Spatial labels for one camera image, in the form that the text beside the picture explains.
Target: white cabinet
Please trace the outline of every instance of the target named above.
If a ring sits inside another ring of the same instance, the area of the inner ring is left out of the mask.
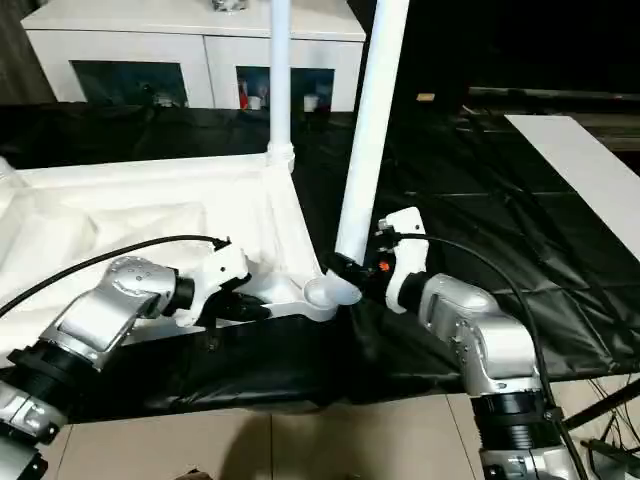
[[[59,101],[268,108],[270,2],[51,0],[23,20]],[[351,111],[365,35],[346,0],[292,0],[292,108]]]
[[[64,30],[28,34],[61,102],[214,106],[198,36]]]
[[[206,37],[205,45],[217,108],[241,108],[256,97],[268,106],[269,39]],[[358,42],[293,40],[292,109],[302,110],[307,97],[308,109],[352,111],[361,56]]]

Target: white table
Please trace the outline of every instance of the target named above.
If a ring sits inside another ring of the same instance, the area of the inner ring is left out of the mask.
[[[507,119],[640,260],[640,177],[570,117]]]

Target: white pole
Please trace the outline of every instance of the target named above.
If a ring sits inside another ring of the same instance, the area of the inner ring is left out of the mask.
[[[271,0],[270,123],[271,162],[288,162],[293,170],[291,144],[291,0]]]
[[[336,251],[359,264],[367,247],[408,10],[409,0],[378,0],[376,7],[336,241]],[[342,305],[361,297],[357,288],[333,272],[327,275],[326,288]]]

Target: black mat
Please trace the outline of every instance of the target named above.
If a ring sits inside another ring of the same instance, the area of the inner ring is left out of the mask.
[[[56,105],[0,116],[0,155],[18,168],[259,153],[268,141],[259,112]],[[320,258],[335,240],[352,135],[348,114],[293,123],[293,179]],[[394,115],[374,218],[411,205],[429,233],[491,257],[526,291],[554,380],[638,370],[640,264],[505,119]],[[433,245],[428,269],[520,315],[474,259]],[[291,317],[124,348],[75,420],[459,389],[451,356],[413,316],[363,301],[324,324]]]

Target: white cup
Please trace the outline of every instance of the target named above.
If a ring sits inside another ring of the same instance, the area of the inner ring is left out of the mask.
[[[249,97],[249,110],[260,110],[262,99],[260,97]]]

